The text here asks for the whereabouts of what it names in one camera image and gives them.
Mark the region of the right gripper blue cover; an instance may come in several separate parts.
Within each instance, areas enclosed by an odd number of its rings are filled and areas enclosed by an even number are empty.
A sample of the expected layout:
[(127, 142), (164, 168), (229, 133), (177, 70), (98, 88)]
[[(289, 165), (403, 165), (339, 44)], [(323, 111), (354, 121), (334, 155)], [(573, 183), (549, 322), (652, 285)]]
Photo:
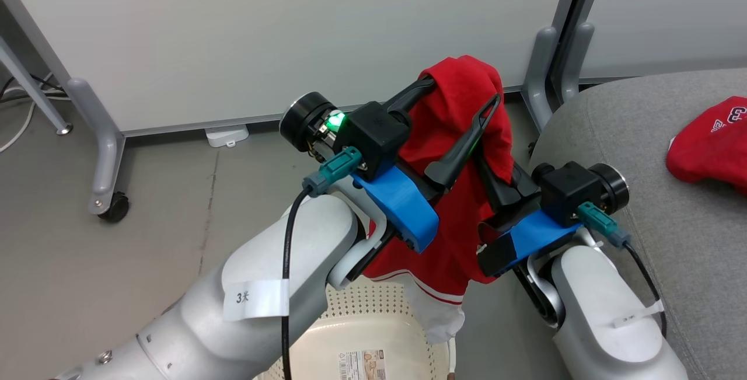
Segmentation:
[(518, 162), (505, 182), (493, 172), (483, 152), (478, 152), (475, 161), (487, 201), (497, 212), (478, 225), (482, 245), (477, 262), (484, 276), (502, 276), (531, 255), (541, 257), (559, 249), (581, 227), (560, 225), (540, 209), (540, 188)]

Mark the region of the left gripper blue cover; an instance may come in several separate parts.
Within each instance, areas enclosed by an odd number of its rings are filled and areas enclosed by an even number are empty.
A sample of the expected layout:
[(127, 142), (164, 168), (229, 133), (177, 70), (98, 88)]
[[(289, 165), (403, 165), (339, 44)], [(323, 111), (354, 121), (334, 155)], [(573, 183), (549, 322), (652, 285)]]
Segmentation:
[[(387, 114), (409, 118), (411, 109), (436, 87), (437, 82), (431, 76), (417, 79), (385, 103)], [(453, 188), (499, 105), (501, 96), (491, 97), (446, 154), (427, 165), (424, 175), (429, 181), (443, 190)], [(389, 168), (374, 181), (366, 182), (360, 175), (362, 162), (351, 163), (357, 166), (350, 170), (352, 182), (360, 188), (353, 188), (350, 199), (376, 223), (372, 233), (373, 245), (382, 245), (387, 237), (386, 229), (392, 227), (415, 252), (424, 252), (437, 234), (439, 218), (414, 182), (396, 167)]]

